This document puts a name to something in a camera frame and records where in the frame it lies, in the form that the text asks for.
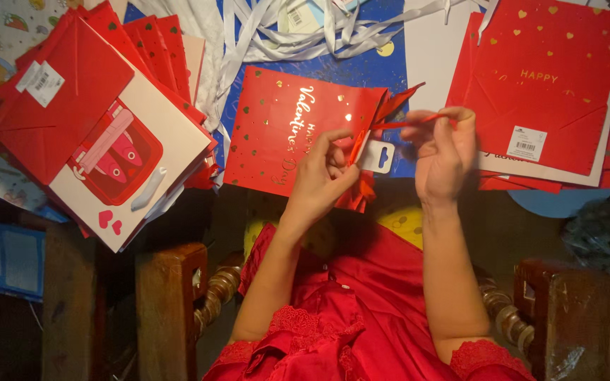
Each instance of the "wooden chair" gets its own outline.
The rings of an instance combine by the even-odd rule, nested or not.
[[[46,237],[42,380],[112,380],[103,262],[113,253],[71,224],[49,227]],[[136,255],[139,375],[130,379],[196,379],[197,339],[237,292],[243,259],[234,252],[208,276],[200,243]]]
[[[523,260],[514,297],[485,274],[489,317],[538,380],[610,380],[610,276],[562,262]]]

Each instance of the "blue table surface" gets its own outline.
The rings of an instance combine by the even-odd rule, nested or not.
[[[222,2],[217,0],[218,9],[222,15]],[[403,11],[403,1],[388,1],[388,0],[370,0],[364,3],[359,12],[358,20],[376,20],[384,21],[392,18]],[[129,4],[124,17],[124,22],[136,20],[144,17],[132,4]],[[241,25],[235,19],[237,27],[235,30],[239,34],[239,26]],[[397,30],[403,23],[398,22],[384,32]],[[394,52],[388,57],[380,56],[375,49],[362,53],[358,56],[338,60],[332,55],[317,57],[312,60],[302,62],[265,62],[258,64],[243,64],[239,71],[232,88],[230,89],[225,111],[220,120],[225,125],[229,134],[232,134],[234,126],[234,117],[237,114],[237,105],[239,103],[239,93],[241,92],[241,84],[244,77],[246,66],[253,65],[270,70],[282,71],[284,73],[296,74],[303,77],[320,79],[327,82],[339,83],[342,85],[357,86],[357,87],[387,87],[393,93],[398,93],[407,89],[406,78],[406,60],[405,60],[405,44],[404,31],[400,31],[393,37]],[[394,120],[403,120],[405,113],[408,111],[408,103],[403,105],[403,108],[394,116]],[[216,147],[216,160],[218,165],[225,165],[225,154],[222,150],[222,136],[219,132],[214,132],[215,139],[220,143]],[[415,151],[413,147],[401,141],[399,131],[397,129],[387,130],[383,133],[383,140],[394,143],[396,146],[401,145],[395,150],[393,162],[390,167],[389,177],[413,177],[415,174]]]

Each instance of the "pink heart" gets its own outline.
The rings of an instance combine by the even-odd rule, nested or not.
[[[97,214],[97,223],[101,228],[106,229],[107,223],[112,220],[113,214],[111,210],[104,210]]]
[[[114,234],[116,234],[116,235],[121,234],[121,221],[120,220],[114,221],[114,224],[112,224],[112,230],[114,230]]]

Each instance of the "hand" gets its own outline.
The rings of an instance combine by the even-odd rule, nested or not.
[[[428,207],[454,205],[465,174],[472,169],[477,154],[474,112],[468,108],[450,107],[439,110],[448,118],[419,124],[432,111],[409,111],[406,119],[415,126],[401,132],[403,140],[418,149],[415,167],[415,190]],[[449,119],[457,121],[454,129]]]
[[[357,181],[359,168],[356,164],[348,167],[342,149],[334,143],[342,138],[352,138],[352,132],[349,129],[323,132],[310,154],[300,161],[279,230],[295,239],[301,238]]]

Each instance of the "red satin blouse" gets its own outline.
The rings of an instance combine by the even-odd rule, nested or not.
[[[268,224],[242,274],[245,294],[275,233]],[[302,250],[291,305],[260,341],[226,346],[204,380],[533,380],[492,342],[436,356],[425,315],[423,252],[375,224],[327,262]]]

